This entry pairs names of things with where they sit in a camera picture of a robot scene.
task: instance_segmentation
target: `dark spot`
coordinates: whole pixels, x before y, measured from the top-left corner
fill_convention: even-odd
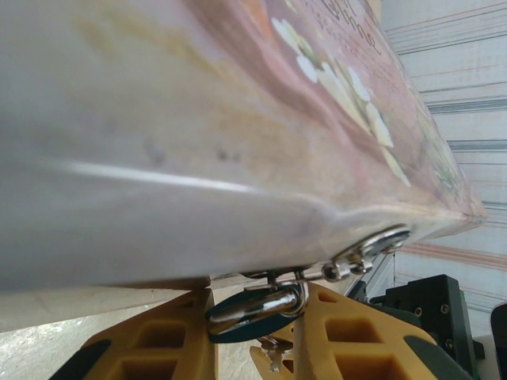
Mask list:
[[[166,152],[162,149],[161,146],[159,146],[156,142],[154,142],[152,139],[145,139],[144,140],[144,149],[150,159],[150,161],[155,166],[160,166],[166,161]]]
[[[219,158],[220,161],[227,161],[229,159],[229,154],[225,150],[219,150],[216,152],[216,156]]]

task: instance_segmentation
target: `white flower print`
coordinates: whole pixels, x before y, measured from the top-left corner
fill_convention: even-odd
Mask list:
[[[285,4],[294,12],[298,13],[297,10],[295,10],[294,4],[292,4],[291,0],[285,0]]]
[[[301,37],[286,20],[278,21],[276,18],[272,18],[271,22],[282,40],[297,54],[295,60],[301,71],[311,82],[317,83],[318,78],[315,66],[309,58],[313,55],[313,51],[308,41]]]
[[[410,187],[409,179],[406,177],[405,173],[403,172],[402,168],[398,164],[398,161],[396,161],[396,158],[392,155],[392,153],[384,146],[381,146],[380,150],[395,176],[397,176],[400,180],[403,181],[404,184]]]
[[[386,124],[382,120],[382,116],[380,115],[379,110],[373,103],[366,104],[366,113],[368,114],[368,118],[370,120],[370,125],[373,128],[373,134],[377,138],[377,141],[384,145],[393,147],[393,140],[391,140],[391,134],[387,129]]]
[[[350,75],[350,78],[352,79],[352,86],[354,88],[354,91],[356,91],[356,94],[363,100],[363,101],[370,101],[372,98],[370,97],[370,92],[366,87],[363,86],[363,83],[361,82],[359,76],[356,74],[356,71],[352,67],[348,68],[348,72]]]
[[[296,58],[299,68],[301,71],[310,79],[311,82],[317,83],[317,71],[315,70],[314,64],[305,55],[298,55]]]
[[[329,63],[324,62],[322,68],[324,70],[317,70],[318,81],[357,124],[369,133],[370,131],[364,123],[364,118],[360,115],[357,105],[353,102],[349,84],[335,74]]]

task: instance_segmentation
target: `metal bracket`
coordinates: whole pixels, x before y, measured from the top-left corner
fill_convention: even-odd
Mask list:
[[[335,283],[351,274],[368,273],[375,256],[393,253],[409,236],[410,230],[405,225],[382,230],[339,252],[317,275],[305,275],[309,266],[243,273],[251,279],[266,278],[267,283],[246,287],[242,293],[211,308],[206,313],[210,339],[216,343],[239,342],[281,329],[303,314],[308,301],[308,281],[325,279]],[[290,272],[294,273],[293,278],[279,280]]]

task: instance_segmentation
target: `floral graphic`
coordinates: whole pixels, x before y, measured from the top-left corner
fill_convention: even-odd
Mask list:
[[[298,13],[298,11],[295,9],[294,4],[292,4],[291,0],[285,0],[285,4],[293,11]]]
[[[352,67],[342,68],[336,60],[331,65],[329,59],[320,59],[308,41],[285,19],[280,21],[273,17],[271,22],[281,39],[296,53],[295,60],[306,78],[312,83],[319,83],[357,125],[376,138],[392,173],[410,186],[400,164],[388,150],[394,147],[394,143],[382,114],[372,102],[371,90],[363,85],[356,71]]]

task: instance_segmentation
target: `white wall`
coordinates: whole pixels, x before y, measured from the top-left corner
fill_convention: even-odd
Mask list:
[[[446,273],[474,335],[507,300],[507,3],[383,0],[383,28],[488,211],[486,225],[404,249],[396,283]]]

